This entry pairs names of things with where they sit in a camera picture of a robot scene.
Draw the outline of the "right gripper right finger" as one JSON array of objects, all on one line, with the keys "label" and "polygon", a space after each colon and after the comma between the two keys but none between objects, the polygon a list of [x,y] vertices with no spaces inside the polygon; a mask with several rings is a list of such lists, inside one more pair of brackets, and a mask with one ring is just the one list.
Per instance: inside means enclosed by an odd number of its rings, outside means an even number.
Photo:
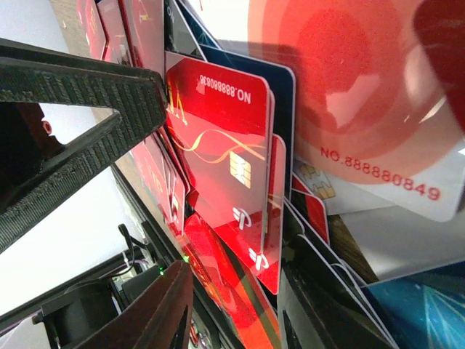
[{"label": "right gripper right finger", "polygon": [[108,281],[77,284],[60,310],[63,348],[187,348],[193,309],[193,275],[177,260],[118,312]]}]

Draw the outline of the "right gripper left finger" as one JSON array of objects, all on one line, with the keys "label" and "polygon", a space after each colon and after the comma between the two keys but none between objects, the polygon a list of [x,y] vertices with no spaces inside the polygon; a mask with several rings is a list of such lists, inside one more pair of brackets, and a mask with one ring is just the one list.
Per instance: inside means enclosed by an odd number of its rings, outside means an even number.
[{"label": "right gripper left finger", "polygon": [[[42,104],[109,108],[63,145],[42,128]],[[1,249],[166,121],[155,71],[1,40]]]}]

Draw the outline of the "white red circle card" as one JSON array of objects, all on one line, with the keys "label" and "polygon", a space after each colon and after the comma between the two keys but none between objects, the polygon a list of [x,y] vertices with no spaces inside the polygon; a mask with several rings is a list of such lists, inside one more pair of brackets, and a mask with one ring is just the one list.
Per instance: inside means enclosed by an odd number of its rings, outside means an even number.
[{"label": "white red circle card", "polygon": [[222,48],[296,76],[296,155],[438,222],[464,192],[462,1],[201,1]]}]

